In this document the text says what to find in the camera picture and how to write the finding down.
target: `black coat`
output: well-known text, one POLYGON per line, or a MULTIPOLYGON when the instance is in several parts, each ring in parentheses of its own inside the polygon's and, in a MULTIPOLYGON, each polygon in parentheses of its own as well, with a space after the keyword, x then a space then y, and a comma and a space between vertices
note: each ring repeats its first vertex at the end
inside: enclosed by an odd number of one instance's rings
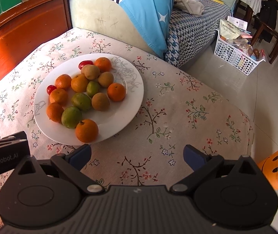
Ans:
MULTIPOLYGON (((268 26, 273 29, 276 28, 276 20, 277 20, 277 11, 278 11, 278 1, 277 0, 267 0, 261 1, 261 10, 257 14, 260 17, 261 21, 266 23, 268 26)), ((259 29, 260 22, 255 20, 254 29, 259 29)), ((272 35, 268 33, 266 30, 263 30, 259 39, 265 40, 266 42, 271 42, 272 35)))

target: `white floor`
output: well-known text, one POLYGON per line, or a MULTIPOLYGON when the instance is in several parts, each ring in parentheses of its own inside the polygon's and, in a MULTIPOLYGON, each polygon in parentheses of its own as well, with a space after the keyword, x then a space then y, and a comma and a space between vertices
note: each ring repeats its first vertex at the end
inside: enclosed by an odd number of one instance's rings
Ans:
MULTIPOLYGON (((256 44, 267 54, 273 43, 256 44)), ((271 65, 261 62, 246 76, 213 54, 215 42, 187 72, 219 92, 245 112, 255 124, 252 157, 256 162, 278 150, 278 57, 271 65)), ((278 214, 273 222, 278 229, 278 214)))

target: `white laundry basket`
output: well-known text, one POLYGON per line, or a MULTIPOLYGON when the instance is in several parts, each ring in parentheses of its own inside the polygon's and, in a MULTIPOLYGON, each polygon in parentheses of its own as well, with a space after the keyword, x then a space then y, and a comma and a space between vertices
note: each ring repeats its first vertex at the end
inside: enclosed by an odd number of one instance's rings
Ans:
POLYGON ((261 59, 259 61, 255 61, 239 49, 236 49, 232 45, 223 41, 219 36, 219 30, 217 31, 218 36, 214 54, 236 67, 244 74, 249 75, 260 62, 266 60, 263 50, 259 52, 261 59))

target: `wooden cabinet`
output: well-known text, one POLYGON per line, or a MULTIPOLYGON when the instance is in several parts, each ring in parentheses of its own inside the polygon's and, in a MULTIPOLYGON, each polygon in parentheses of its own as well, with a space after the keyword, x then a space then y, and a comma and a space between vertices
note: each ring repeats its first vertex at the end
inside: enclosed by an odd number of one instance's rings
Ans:
POLYGON ((68 0, 24 0, 0 15, 0 80, 42 43, 72 28, 68 0))

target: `red cherry tomato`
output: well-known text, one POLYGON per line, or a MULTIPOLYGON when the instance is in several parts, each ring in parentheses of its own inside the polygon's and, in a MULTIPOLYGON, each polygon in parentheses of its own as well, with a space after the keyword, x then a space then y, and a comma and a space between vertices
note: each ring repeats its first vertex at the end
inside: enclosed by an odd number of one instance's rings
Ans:
POLYGON ((50 95, 51 92, 52 92, 53 90, 55 90, 55 89, 57 89, 57 87, 54 86, 54 85, 48 86, 48 87, 47 87, 47 93, 48 93, 48 95, 50 95))
POLYGON ((85 65, 93 65, 93 61, 82 61, 80 64, 79 64, 79 69, 82 69, 85 65))

